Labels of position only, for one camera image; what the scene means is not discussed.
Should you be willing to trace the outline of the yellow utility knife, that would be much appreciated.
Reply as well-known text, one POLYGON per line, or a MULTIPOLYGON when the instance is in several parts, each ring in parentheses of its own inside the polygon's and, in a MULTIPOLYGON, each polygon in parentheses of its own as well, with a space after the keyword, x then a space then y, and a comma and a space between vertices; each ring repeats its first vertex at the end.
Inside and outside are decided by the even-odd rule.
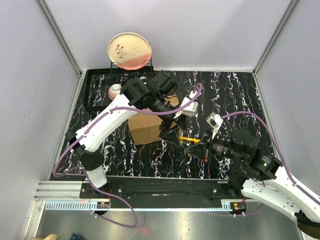
POLYGON ((191 140, 191 139, 196 139, 196 138, 179 136, 179 141, 180 141, 181 144, 186 144, 187 145, 188 140, 191 140))

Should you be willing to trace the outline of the brown cardboard express box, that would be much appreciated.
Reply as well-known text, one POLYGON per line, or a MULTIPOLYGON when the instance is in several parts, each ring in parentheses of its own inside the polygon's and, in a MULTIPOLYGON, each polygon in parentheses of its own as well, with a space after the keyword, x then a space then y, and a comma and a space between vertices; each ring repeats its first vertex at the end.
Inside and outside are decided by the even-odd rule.
POLYGON ((128 119, 128 127, 135 145, 146 145, 159 142, 162 119, 157 115, 137 112, 128 119))

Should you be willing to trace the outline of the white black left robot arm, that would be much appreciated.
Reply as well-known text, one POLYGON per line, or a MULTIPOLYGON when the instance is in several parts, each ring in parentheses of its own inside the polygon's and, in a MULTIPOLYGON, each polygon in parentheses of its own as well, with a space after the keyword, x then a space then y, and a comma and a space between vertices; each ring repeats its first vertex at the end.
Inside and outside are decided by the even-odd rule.
POLYGON ((92 183, 90 192, 95 197, 103 198, 108 193, 104 161, 95 152, 116 128, 135 114, 150 113, 160 117, 162 122, 159 137, 179 144, 177 127, 172 125, 178 121, 178 107, 166 100, 177 86, 177 82, 163 70, 153 78, 131 78, 121 86, 114 100, 91 122, 76 132, 66 132, 69 145, 92 183))

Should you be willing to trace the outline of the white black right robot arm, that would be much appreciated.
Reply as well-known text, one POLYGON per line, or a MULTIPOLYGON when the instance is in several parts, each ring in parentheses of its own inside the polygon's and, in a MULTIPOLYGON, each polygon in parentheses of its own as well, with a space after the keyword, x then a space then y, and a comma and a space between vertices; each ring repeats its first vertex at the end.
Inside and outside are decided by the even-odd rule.
POLYGON ((214 157, 230 159, 227 192, 232 198, 243 195, 282 213, 306 235, 320 238, 319 196, 310 190, 302 192, 292 183, 282 162, 258 147, 258 140, 246 129, 238 129, 229 139, 219 139, 209 130, 184 152, 204 162, 214 157))

